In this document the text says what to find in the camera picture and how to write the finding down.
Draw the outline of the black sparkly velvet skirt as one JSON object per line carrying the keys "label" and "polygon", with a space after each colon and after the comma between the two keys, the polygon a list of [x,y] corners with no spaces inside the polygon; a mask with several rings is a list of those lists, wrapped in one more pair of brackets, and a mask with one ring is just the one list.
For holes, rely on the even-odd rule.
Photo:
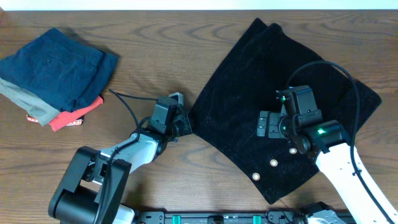
{"label": "black sparkly velvet skirt", "polygon": [[285,84],[308,85],[325,120],[347,132],[362,126],[381,97],[361,82],[353,85],[321,56],[286,36],[278,24],[256,19],[205,85],[189,117],[193,132],[216,147],[248,177],[268,203],[288,195],[317,172],[316,165],[291,143],[256,134],[261,111],[278,112],[277,91]]}

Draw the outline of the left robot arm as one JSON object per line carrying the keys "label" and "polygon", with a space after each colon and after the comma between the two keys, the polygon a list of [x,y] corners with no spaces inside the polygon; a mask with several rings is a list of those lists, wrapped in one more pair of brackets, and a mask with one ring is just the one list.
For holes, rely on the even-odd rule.
{"label": "left robot arm", "polygon": [[113,223],[121,212],[124,221],[132,222],[134,210],[121,205],[129,175],[154,161],[168,142],[192,132],[180,103],[165,111],[157,105],[154,113],[170,118],[165,124],[149,118],[146,128],[138,127],[113,147],[79,148],[49,203],[49,216],[60,223]]}

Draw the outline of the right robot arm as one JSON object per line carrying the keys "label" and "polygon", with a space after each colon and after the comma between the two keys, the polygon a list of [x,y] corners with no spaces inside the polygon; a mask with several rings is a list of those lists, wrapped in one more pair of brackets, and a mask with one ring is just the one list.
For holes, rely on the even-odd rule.
{"label": "right robot arm", "polygon": [[258,136],[287,139],[308,156],[334,186],[356,223],[397,223],[397,210],[365,168],[352,138],[320,111],[307,114],[261,111]]}

